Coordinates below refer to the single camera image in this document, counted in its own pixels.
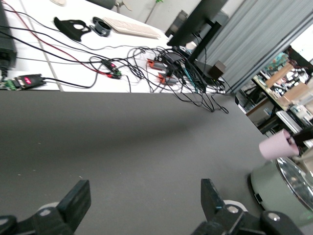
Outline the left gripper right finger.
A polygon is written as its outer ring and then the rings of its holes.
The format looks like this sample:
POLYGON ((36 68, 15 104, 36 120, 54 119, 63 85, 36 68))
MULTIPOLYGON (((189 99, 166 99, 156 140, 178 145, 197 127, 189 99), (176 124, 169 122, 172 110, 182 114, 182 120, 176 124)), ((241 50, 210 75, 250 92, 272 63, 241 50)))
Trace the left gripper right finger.
POLYGON ((201 179, 201 206, 206 221, 194 235, 301 235, 284 213, 263 211, 255 217, 234 204, 225 204, 211 179, 201 179))

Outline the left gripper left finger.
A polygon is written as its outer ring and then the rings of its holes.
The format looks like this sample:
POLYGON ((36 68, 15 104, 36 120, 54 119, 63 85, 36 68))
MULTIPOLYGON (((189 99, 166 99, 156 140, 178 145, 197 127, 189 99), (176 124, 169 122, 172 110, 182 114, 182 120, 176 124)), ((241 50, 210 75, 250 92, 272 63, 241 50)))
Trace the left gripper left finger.
POLYGON ((29 218, 0 217, 2 235, 73 235, 91 206, 89 180, 80 180, 60 201, 41 206, 29 218))

